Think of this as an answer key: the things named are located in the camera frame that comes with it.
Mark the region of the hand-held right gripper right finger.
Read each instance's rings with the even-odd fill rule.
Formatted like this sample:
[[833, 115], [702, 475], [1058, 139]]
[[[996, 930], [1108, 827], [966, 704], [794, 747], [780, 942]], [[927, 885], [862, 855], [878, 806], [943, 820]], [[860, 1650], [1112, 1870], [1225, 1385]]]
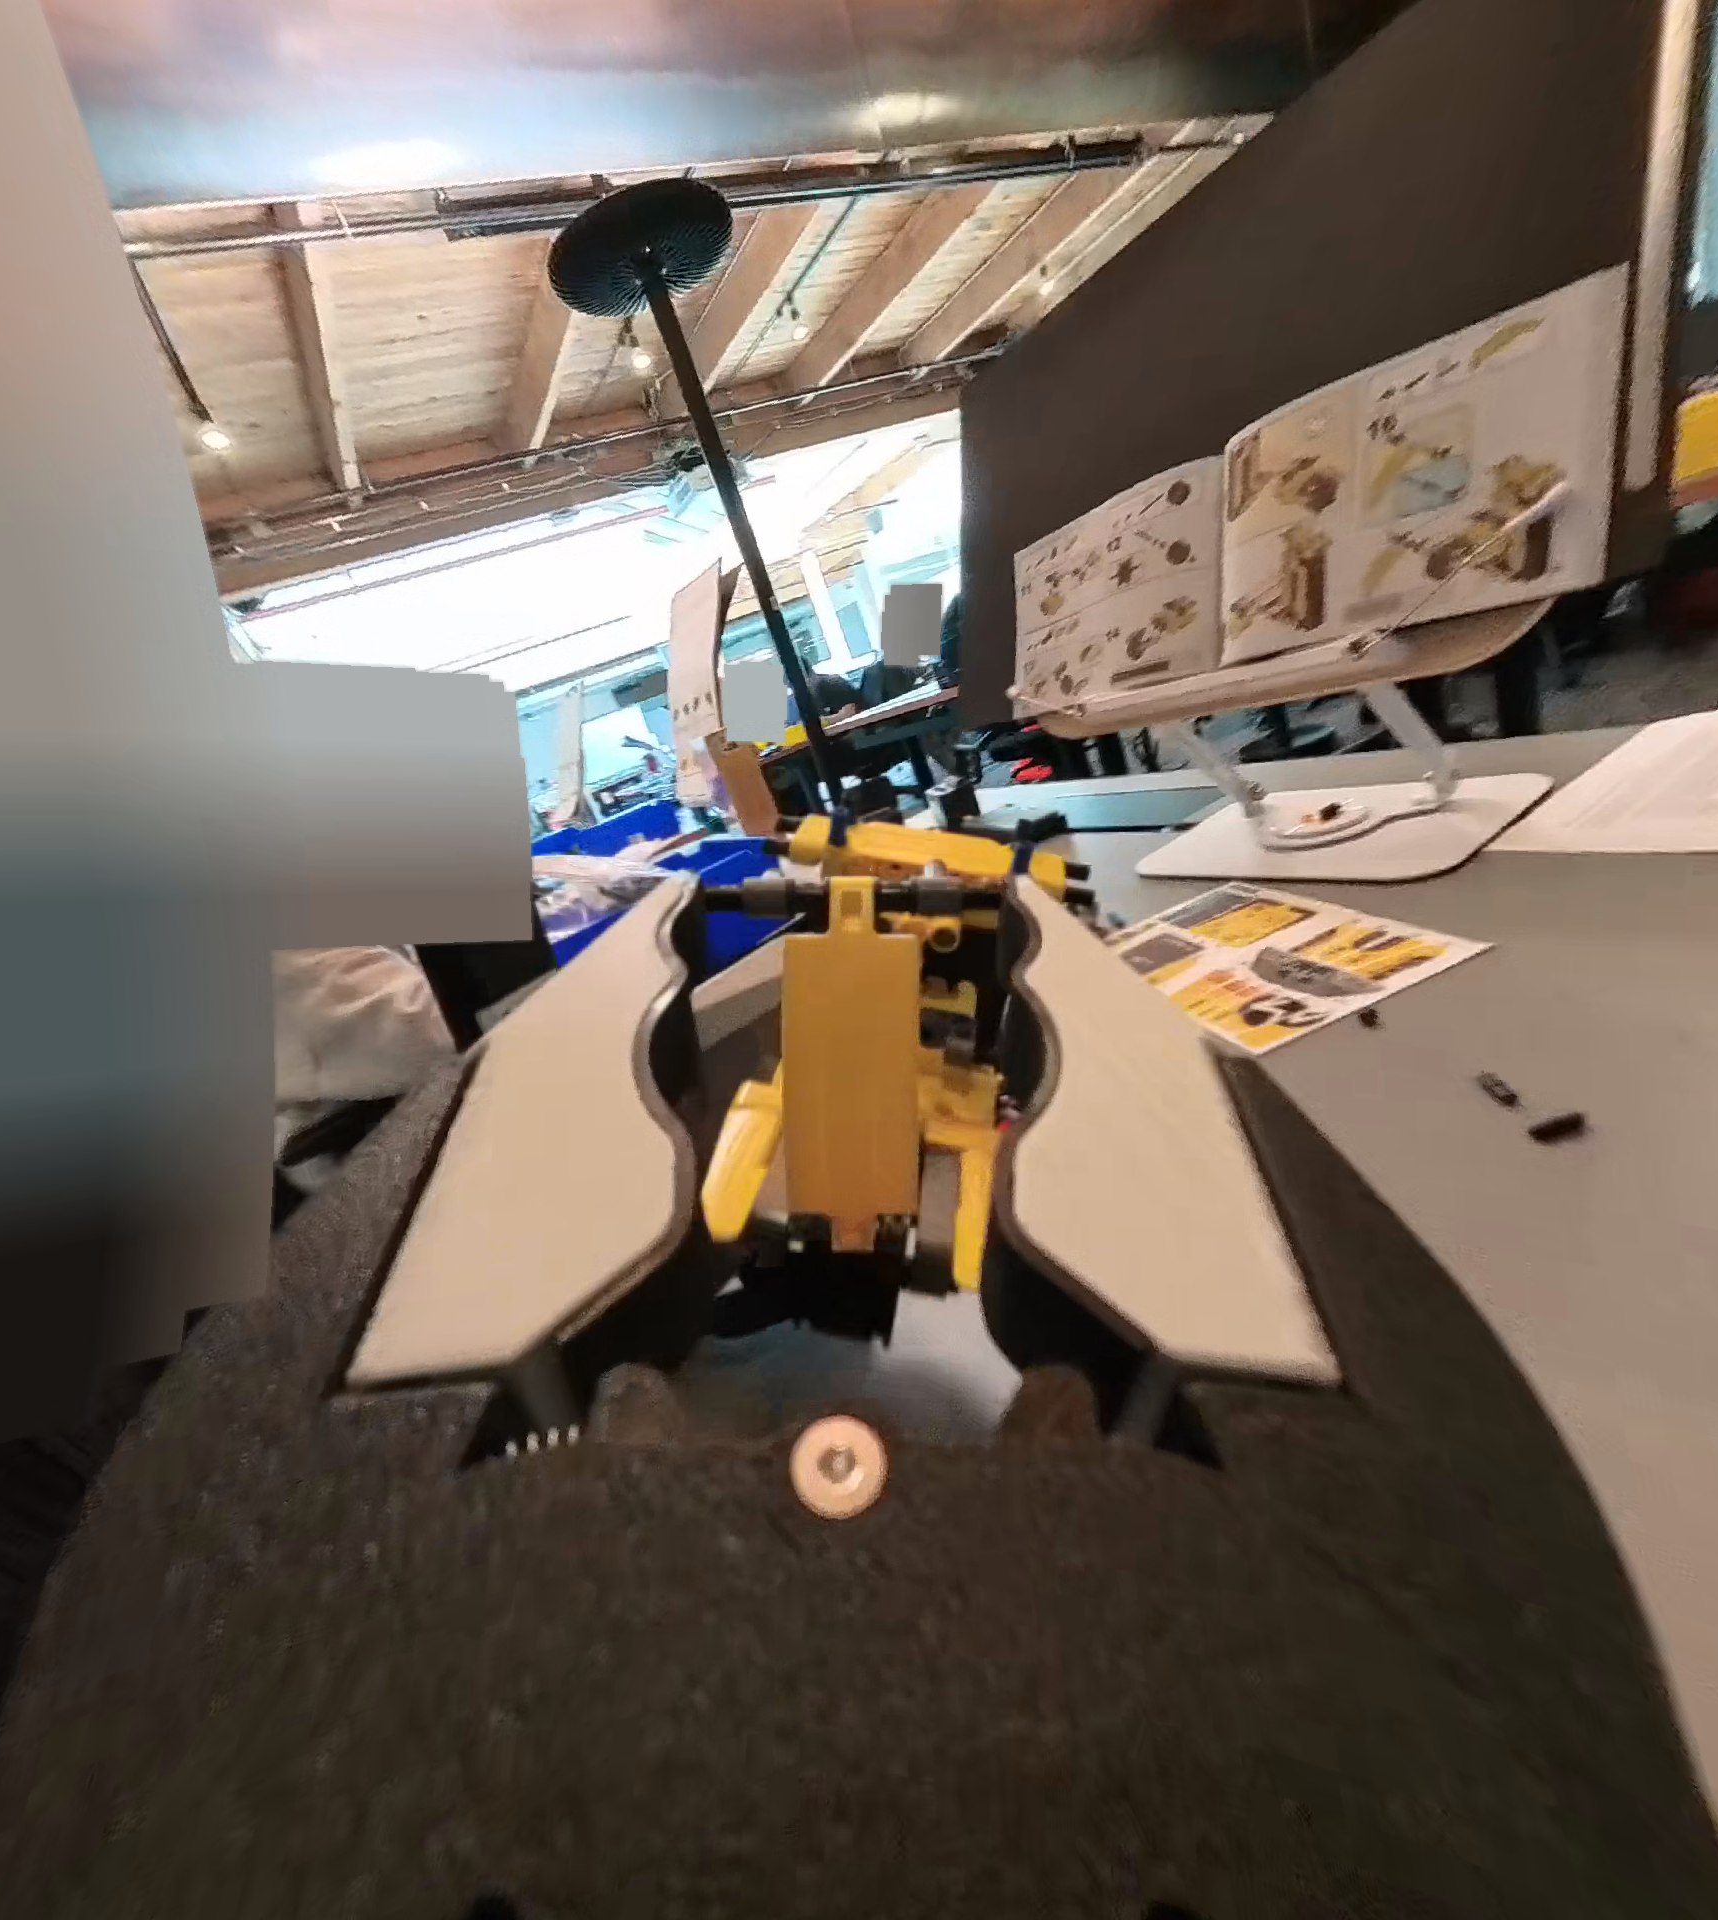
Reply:
[[1215, 1051], [1035, 875], [1006, 882], [1010, 1036], [1038, 1055], [996, 1152], [1002, 1249], [1204, 1375], [1343, 1372]]

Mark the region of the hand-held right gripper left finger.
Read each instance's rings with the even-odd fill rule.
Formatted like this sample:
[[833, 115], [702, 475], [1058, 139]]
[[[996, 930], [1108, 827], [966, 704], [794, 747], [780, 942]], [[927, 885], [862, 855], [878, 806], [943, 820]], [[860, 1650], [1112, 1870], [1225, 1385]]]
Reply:
[[465, 1062], [342, 1388], [486, 1385], [526, 1425], [582, 1425], [614, 1315], [671, 1307], [698, 1226], [702, 885], [662, 875]]

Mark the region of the yellow black toy brick model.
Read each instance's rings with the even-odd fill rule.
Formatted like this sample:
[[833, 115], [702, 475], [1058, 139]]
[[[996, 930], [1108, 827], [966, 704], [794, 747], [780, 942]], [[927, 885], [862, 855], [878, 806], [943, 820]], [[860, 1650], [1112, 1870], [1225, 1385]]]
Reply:
[[887, 1342], [903, 1291], [980, 1287], [1012, 1115], [996, 1065], [1006, 888], [1035, 868], [1048, 901], [1092, 906], [1085, 864], [1038, 855], [1060, 829], [833, 811], [787, 822], [769, 870], [702, 874], [712, 917], [780, 926], [777, 1058], [733, 1090], [702, 1177], [702, 1228], [733, 1256], [717, 1336]]

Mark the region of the yellow brick panel with axle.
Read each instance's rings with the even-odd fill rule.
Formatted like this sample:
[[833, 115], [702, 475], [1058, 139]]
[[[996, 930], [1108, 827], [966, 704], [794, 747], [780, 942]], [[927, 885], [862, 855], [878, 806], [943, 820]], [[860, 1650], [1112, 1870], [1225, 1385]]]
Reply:
[[947, 1240], [953, 1290], [977, 1290], [991, 1237], [1002, 1139], [1002, 1074], [977, 1026], [932, 1047], [929, 1016], [977, 1022], [977, 988], [929, 995], [924, 958], [953, 954], [970, 917], [996, 922], [1002, 888], [960, 875], [752, 875], [705, 885], [705, 909], [787, 922], [780, 1051], [766, 1081], [728, 1102], [702, 1177], [701, 1213], [717, 1244], [747, 1241], [769, 1174], [784, 1237], [822, 1237], [833, 1256], [874, 1256], [921, 1233], [929, 1157], [953, 1163]]

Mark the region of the yellow printed leaflet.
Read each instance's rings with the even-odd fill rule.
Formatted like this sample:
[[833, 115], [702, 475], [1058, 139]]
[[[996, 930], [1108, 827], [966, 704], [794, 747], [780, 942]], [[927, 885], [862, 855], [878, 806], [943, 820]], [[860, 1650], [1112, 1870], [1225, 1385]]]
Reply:
[[1253, 882], [1115, 926], [1104, 945], [1211, 1042], [1256, 1058], [1490, 951]]

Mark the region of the large brown cardboard box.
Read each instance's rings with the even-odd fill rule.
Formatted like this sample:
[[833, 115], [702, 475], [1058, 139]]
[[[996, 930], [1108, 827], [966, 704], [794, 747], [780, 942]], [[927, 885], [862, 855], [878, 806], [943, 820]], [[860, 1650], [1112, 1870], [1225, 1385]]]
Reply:
[[747, 838], [766, 838], [777, 804], [765, 750], [784, 733], [784, 694], [772, 654], [723, 662], [723, 633], [741, 566], [712, 560], [671, 594], [667, 645], [676, 799], [728, 811]]

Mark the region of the printed paper sheets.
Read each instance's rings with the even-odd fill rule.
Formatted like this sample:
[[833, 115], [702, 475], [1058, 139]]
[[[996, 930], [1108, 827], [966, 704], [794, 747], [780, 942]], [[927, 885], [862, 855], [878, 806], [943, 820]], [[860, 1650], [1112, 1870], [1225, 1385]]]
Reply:
[[1533, 855], [1718, 855], [1718, 709], [1645, 726], [1497, 843]]

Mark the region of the open instruction booklet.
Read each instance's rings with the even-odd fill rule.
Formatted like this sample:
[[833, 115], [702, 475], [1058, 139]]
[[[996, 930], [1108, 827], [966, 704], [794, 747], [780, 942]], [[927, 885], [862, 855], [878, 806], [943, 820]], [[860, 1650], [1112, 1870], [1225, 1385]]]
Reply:
[[1342, 376], [1021, 548], [1017, 712], [1599, 585], [1629, 273]]

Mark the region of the black floor lamp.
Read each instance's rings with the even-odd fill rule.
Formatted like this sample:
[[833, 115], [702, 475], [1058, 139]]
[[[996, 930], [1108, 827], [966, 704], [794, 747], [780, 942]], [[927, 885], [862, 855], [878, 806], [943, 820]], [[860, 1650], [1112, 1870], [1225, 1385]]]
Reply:
[[560, 305], [586, 317], [634, 317], [649, 310], [671, 366], [671, 376], [702, 467], [723, 499], [731, 535], [756, 606], [766, 623], [784, 680], [797, 705], [805, 753], [819, 789], [819, 811], [846, 811], [846, 782], [837, 771], [814, 680], [784, 623], [769, 568], [744, 511], [731, 451], [705, 397], [698, 356], [682, 334], [678, 295], [702, 284], [731, 242], [731, 206], [720, 190], [698, 178], [653, 178], [618, 188], [586, 206], [556, 239], [546, 277]]

